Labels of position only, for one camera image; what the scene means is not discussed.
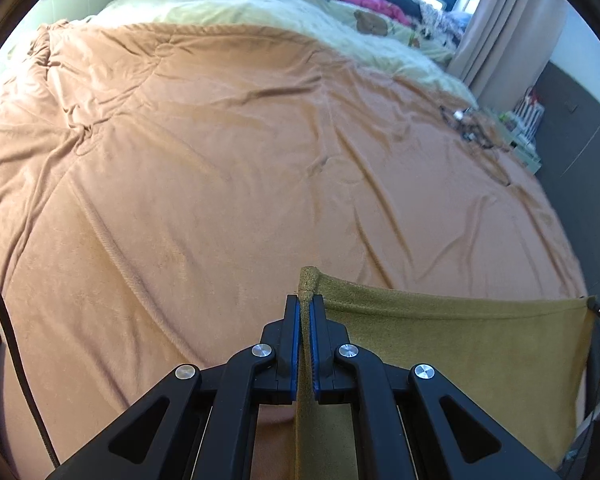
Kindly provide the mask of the orange bed duvet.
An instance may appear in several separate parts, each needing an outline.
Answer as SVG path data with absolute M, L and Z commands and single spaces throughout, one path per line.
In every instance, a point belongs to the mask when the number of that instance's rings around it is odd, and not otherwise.
M 540 182 L 463 101 L 256 26 L 48 26 L 0 89 L 0 286 L 68 458 L 178 364 L 225 362 L 300 272 L 582 298 Z

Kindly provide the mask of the striped gift bag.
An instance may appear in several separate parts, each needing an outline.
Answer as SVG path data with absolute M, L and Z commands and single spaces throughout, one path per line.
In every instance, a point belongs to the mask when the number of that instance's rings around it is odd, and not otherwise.
M 514 108 L 519 128 L 528 142 L 534 142 L 545 113 L 535 88 L 529 87 Z

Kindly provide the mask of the pink plush cloth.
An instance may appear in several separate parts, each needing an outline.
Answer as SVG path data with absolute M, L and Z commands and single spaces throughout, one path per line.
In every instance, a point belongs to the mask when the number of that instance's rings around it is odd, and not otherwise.
M 361 8 L 374 11 L 376 13 L 388 16 L 404 26 L 411 26 L 412 20 L 396 4 L 387 0 L 341 0 L 347 3 L 355 4 Z

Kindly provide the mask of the cream yellow blanket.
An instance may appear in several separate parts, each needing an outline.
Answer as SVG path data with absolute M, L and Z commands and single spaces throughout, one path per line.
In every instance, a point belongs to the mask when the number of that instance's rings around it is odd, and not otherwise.
M 446 71 L 451 49 L 426 38 L 418 28 L 339 0 L 114 0 L 91 23 L 279 28 L 310 37 L 374 70 L 477 103 L 466 84 Z

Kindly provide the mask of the olive graphic t-shirt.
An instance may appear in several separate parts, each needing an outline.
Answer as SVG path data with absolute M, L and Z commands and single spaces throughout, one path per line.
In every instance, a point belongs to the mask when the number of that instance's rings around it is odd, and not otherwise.
M 426 363 L 550 468 L 578 424 L 594 315 L 583 298 L 505 301 L 373 288 L 300 272 L 303 307 L 320 295 L 350 341 L 402 368 Z

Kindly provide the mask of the right pink curtain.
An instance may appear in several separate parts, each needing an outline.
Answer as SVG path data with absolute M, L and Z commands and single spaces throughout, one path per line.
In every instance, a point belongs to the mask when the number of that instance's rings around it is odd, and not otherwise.
M 567 14 L 566 0 L 480 0 L 448 73 L 480 106 L 510 110 L 550 60 Z

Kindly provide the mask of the cream bedside drawer cabinet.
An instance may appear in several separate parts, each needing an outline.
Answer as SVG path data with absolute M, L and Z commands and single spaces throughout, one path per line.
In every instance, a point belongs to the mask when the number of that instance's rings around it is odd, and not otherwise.
M 498 114 L 492 108 L 486 108 L 484 111 L 486 116 L 493 120 L 504 148 L 512 153 L 530 174 L 536 174 L 542 166 L 541 157 L 524 130 L 520 128 L 519 120 L 511 112 Z

